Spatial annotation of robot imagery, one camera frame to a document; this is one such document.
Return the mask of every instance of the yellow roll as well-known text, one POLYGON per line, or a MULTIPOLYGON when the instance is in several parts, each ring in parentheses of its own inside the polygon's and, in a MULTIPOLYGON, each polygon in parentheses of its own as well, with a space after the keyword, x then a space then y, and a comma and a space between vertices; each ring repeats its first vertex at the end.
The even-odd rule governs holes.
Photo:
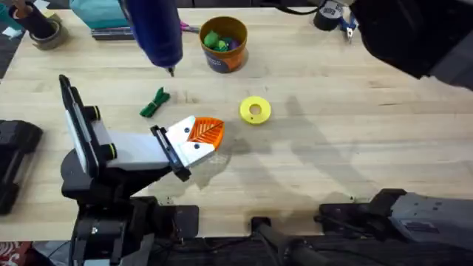
POLYGON ((243 100, 239 106, 239 115, 246 122, 258 125, 260 123, 266 122, 271 116, 271 105, 267 100, 261 98, 260 96, 250 96, 243 100), (252 106, 258 106, 261 109, 261 112, 257 115, 251 113, 250 108, 252 106))

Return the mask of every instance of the orange cup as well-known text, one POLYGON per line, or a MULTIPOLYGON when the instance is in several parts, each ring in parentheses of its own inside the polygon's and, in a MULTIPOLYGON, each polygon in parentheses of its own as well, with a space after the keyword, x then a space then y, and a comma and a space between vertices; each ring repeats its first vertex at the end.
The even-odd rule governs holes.
POLYGON ((200 46, 204 50, 210 68, 219 73, 229 73, 237 69, 244 59, 247 37, 246 26, 236 18, 221 16, 204 23, 199 32, 200 46), (227 52, 213 51, 204 45, 204 38, 211 30, 223 38, 228 37, 238 41, 240 45, 227 52))

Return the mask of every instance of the cup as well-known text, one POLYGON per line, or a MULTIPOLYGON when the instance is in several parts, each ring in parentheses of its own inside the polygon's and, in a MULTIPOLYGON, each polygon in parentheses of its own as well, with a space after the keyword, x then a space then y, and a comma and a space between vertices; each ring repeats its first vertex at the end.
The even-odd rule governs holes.
POLYGON ((5 22, 15 30, 23 30, 23 27, 8 15, 8 7, 4 4, 0 4, 0 21, 5 22))
POLYGON ((216 72, 229 73, 238 69, 245 56, 245 47, 248 37, 246 26, 236 18, 221 16, 212 18, 201 26, 199 32, 200 46, 202 47, 207 63, 216 72), (240 44, 236 49, 218 52, 204 45, 204 38, 213 30, 221 38, 232 38, 240 44))

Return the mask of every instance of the blue tool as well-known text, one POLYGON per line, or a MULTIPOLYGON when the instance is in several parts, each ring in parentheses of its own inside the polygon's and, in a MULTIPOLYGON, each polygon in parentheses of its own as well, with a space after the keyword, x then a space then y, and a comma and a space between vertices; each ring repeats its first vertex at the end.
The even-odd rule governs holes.
POLYGON ((120 5, 135 39, 149 60, 174 77, 174 68, 183 58, 176 1, 120 0, 120 5))
POLYGON ((351 44, 353 40, 353 31, 356 29, 356 19, 353 13, 350 14, 350 22, 345 21, 343 16, 340 18, 340 30, 347 33, 348 42, 351 44))

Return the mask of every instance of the metal tip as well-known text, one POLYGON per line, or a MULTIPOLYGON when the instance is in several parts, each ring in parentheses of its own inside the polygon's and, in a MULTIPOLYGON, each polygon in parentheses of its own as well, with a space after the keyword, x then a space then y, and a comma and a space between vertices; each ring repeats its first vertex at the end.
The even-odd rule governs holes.
POLYGON ((171 77, 174 77, 174 67, 169 67, 167 71, 171 74, 171 77))

